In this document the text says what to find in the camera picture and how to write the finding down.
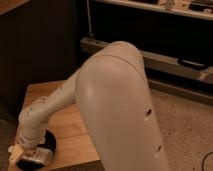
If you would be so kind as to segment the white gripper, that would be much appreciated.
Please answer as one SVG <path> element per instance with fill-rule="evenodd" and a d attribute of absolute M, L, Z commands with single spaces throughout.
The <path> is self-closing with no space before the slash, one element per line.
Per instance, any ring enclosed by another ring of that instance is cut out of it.
<path fill-rule="evenodd" d="M 44 131 L 21 130 L 18 136 L 19 144 L 15 144 L 8 148 L 8 152 L 10 153 L 9 163 L 16 164 L 24 154 L 24 149 L 32 149 L 38 144 L 43 143 L 44 139 Z"/>

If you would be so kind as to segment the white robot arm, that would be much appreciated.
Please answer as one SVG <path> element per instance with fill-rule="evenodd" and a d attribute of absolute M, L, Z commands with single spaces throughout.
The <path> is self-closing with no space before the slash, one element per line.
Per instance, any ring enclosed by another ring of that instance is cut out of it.
<path fill-rule="evenodd" d="M 23 170 L 52 161 L 56 141 L 47 122 L 77 104 L 106 171 L 170 171 L 141 52 L 115 41 L 89 57 L 50 95 L 19 114 L 17 142 L 9 163 Z"/>

